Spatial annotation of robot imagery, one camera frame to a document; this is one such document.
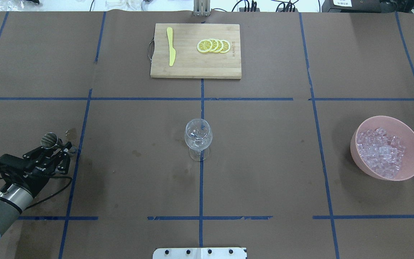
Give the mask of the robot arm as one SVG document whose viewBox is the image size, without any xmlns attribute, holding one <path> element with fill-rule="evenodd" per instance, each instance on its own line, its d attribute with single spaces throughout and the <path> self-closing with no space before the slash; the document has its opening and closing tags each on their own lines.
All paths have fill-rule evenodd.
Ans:
<svg viewBox="0 0 414 259">
<path fill-rule="evenodd" d="M 0 239 L 20 215 L 36 206 L 33 200 L 51 179 L 68 179 L 71 157 L 78 149 L 70 142 L 42 145 L 16 157 L 0 156 L 0 180 L 5 183 L 0 189 Z"/>
</svg>

